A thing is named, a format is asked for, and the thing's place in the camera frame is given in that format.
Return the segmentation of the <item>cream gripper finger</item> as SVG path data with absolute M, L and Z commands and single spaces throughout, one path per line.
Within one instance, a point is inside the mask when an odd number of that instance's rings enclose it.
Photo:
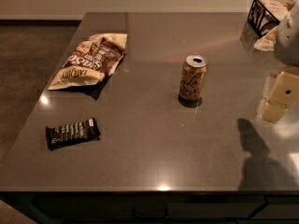
M 299 100 L 299 67 L 287 67 L 278 74 L 270 74 L 263 87 L 263 99 L 258 117 L 277 123 Z

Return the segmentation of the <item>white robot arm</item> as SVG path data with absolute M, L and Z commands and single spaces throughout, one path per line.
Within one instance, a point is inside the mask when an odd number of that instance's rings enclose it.
M 299 4 L 296 3 L 278 26 L 275 58 L 287 65 L 276 75 L 269 75 L 258 108 L 261 119 L 278 122 L 299 100 Z

